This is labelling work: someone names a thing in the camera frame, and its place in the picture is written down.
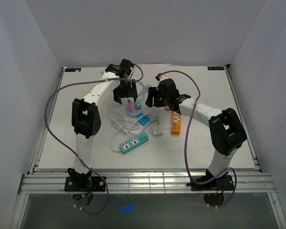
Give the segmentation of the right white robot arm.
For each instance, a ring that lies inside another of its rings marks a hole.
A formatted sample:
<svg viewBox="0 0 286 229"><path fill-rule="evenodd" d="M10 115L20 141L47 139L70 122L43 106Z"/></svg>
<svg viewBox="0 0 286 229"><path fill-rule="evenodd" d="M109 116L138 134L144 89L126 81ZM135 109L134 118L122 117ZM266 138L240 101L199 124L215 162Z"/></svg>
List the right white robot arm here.
<svg viewBox="0 0 286 229"><path fill-rule="evenodd" d="M204 124L210 130L214 155L206 169L205 180L194 180L195 185L207 185L210 189L218 189L223 184L230 170L230 162L236 151L247 140L245 129L232 108L220 110L212 108L187 94L179 93L174 81L170 78L160 80L156 87L149 87L145 104L148 107L169 107L180 115L188 116Z"/></svg>

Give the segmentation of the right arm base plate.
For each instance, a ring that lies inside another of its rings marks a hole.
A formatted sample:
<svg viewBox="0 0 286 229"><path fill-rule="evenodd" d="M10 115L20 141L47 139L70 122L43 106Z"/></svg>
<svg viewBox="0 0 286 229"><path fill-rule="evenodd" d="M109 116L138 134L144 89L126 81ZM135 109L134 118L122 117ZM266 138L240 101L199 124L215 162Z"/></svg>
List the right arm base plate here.
<svg viewBox="0 0 286 229"><path fill-rule="evenodd" d="M215 180L204 184L198 185L193 182L189 182L186 184L187 187L190 187L192 191L217 191L217 190L225 190L232 191L234 189L234 183L231 175L223 175Z"/></svg>

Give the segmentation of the green plug adapter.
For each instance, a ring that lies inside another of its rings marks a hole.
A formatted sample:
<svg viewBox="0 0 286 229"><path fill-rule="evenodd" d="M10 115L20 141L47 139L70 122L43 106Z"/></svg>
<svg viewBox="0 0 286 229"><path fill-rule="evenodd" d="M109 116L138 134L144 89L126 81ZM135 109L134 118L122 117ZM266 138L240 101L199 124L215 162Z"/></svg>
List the green plug adapter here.
<svg viewBox="0 0 286 229"><path fill-rule="evenodd" d="M139 99L135 101L135 108L137 110L140 110L142 108L142 104L141 104L141 101Z"/></svg>

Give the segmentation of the white silver plug adapter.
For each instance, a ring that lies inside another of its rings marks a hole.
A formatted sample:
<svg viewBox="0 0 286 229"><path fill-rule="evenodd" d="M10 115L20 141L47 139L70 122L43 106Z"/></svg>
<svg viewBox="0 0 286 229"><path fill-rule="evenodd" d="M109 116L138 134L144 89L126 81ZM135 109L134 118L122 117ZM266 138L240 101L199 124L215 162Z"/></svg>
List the white silver plug adapter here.
<svg viewBox="0 0 286 229"><path fill-rule="evenodd" d="M152 135L153 137L163 135L163 127L159 122L156 122L152 125Z"/></svg>

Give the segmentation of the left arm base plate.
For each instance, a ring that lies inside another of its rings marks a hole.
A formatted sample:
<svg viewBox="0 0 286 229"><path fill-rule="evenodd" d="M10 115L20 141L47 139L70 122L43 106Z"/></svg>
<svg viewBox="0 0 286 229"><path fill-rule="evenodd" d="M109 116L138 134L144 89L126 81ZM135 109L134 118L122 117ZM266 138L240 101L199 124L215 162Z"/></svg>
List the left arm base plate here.
<svg viewBox="0 0 286 229"><path fill-rule="evenodd" d="M66 192L84 192L96 191L102 192L106 190L106 177L92 176L92 172L78 173L74 168L68 168L68 177L66 177L64 191Z"/></svg>

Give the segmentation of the round light blue power strip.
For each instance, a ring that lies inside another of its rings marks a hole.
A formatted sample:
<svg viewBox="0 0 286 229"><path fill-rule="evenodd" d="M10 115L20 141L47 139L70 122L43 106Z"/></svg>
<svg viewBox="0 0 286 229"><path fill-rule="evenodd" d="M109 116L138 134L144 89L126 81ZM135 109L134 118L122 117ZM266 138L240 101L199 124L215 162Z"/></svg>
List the round light blue power strip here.
<svg viewBox="0 0 286 229"><path fill-rule="evenodd" d="M126 108L125 108L125 112L126 112L126 114L127 114L129 117L131 117L131 118L136 118L136 117L138 117L139 114L142 114L142 113L143 113L143 107L142 107L140 110L137 110L137 109L135 108L135 102L132 102L132 104L133 104L133 112L132 112L132 113L129 113L129 112L127 111L127 105L126 105Z"/></svg>

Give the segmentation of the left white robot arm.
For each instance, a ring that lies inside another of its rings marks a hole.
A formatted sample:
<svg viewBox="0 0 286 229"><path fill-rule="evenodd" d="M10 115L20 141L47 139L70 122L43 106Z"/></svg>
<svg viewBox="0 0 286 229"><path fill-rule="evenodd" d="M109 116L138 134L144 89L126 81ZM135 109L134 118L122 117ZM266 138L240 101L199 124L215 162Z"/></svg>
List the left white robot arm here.
<svg viewBox="0 0 286 229"><path fill-rule="evenodd" d="M80 190L91 187L90 165L92 142L101 128L99 108L104 100L113 94L113 100L119 104L130 99L136 100L137 89L134 80L131 80L134 64L123 59L119 65L110 64L102 74L102 82L82 99L72 102L71 124L76 137L76 159L73 168L68 168L71 182Z"/></svg>

